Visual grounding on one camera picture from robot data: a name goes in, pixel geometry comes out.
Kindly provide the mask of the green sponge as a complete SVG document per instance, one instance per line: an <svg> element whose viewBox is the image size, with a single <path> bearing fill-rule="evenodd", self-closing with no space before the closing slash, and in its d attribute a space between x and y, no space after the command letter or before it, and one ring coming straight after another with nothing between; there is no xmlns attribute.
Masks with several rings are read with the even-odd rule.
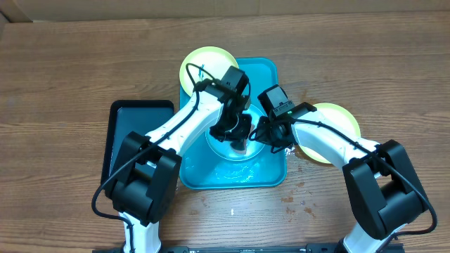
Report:
<svg viewBox="0 0 450 253"><path fill-rule="evenodd" d="M230 146L232 151L239 155L245 155L247 153L247 139L240 141L232 141Z"/></svg>

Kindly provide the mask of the light blue plate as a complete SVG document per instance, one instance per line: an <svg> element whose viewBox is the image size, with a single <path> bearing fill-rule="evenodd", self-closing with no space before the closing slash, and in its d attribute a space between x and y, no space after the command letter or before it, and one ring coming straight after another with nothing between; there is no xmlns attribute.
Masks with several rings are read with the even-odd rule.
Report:
<svg viewBox="0 0 450 253"><path fill-rule="evenodd" d="M258 155L264 148L263 143L250 141L218 141L209 132L206 140L211 149L221 158L231 161L244 161Z"/></svg>

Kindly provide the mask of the yellow plate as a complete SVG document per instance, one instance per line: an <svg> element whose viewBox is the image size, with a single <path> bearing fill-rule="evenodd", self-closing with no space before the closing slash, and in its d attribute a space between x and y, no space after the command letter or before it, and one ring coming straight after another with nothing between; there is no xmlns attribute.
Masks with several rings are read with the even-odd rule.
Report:
<svg viewBox="0 0 450 253"><path fill-rule="evenodd" d="M359 127L359 123L353 116L351 112L347 109L343 108L340 105L336 105L333 103L316 103L314 107L321 112L325 117L327 117L330 121L340 126L345 131L353 133L355 136L361 136L361 130ZM325 159L323 156L319 155L317 152L313 151L310 148L300 146L300 149L313 160L330 164L330 162Z"/></svg>
<svg viewBox="0 0 450 253"><path fill-rule="evenodd" d="M186 71L187 63L201 67L217 79L221 79L230 66L238 68L236 59L222 48L216 46L197 48L185 57L179 71L181 87L188 96L193 94L193 83Z"/></svg>

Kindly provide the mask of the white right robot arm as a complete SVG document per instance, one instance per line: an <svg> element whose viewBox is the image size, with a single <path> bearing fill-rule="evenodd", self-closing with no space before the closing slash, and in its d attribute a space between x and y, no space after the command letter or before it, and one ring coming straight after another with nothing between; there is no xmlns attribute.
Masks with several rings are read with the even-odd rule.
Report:
<svg viewBox="0 0 450 253"><path fill-rule="evenodd" d="M405 148L394 140L379 144L345 131L313 105L263 102L266 116L252 132L274 152L291 145L313 150L342 170L356 225L336 252L384 252L395 238L433 231L404 231L424 212L435 211Z"/></svg>

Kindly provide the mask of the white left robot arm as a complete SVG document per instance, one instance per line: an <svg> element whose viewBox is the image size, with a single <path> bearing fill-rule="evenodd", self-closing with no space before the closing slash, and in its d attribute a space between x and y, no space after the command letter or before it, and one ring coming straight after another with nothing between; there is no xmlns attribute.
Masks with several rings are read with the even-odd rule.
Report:
<svg viewBox="0 0 450 253"><path fill-rule="evenodd" d="M158 252L159 221L172 202L182 157L204 132L235 149L244 147L251 116L243 93L246 77L205 79L197 82L189 102L159 128L141 135L127 134L111 175L98 187L112 200L117 219L124 224L122 252Z"/></svg>

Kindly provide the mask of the teal plastic tray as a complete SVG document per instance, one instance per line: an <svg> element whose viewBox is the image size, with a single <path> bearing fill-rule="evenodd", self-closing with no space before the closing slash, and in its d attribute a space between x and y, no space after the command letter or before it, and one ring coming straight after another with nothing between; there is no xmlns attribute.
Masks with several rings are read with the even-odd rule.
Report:
<svg viewBox="0 0 450 253"><path fill-rule="evenodd" d="M275 64L267 58L239 58L237 63L250 79L251 105L247 114L252 125L257 125L265 111L257 96L278 83ZM195 190L272 187L280 184L287 175L285 154L271 153L264 145L255 157L244 161L225 160L208 145L206 131L186 151L180 168L182 183Z"/></svg>

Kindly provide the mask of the black water tray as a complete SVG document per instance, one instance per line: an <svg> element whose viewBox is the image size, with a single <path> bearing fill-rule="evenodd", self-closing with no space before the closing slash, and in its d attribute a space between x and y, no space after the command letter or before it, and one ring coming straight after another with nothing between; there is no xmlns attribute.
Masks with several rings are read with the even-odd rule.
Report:
<svg viewBox="0 0 450 253"><path fill-rule="evenodd" d="M174 115L170 100L117 100L110 106L101 183L111 174L120 146L127 134L145 135Z"/></svg>

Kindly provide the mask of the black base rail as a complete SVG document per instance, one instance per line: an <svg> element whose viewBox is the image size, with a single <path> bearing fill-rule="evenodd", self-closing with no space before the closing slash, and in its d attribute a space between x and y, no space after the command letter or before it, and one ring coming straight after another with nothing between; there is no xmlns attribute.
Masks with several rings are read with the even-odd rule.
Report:
<svg viewBox="0 0 450 253"><path fill-rule="evenodd" d="M162 247L159 253L333 253L338 251L337 243L310 243L306 246L297 247L206 247L206 248L189 248L187 246L180 247ZM121 247L110 249L93 249L93 253L123 253ZM405 253L402 244L393 244L388 246L382 252L387 253Z"/></svg>

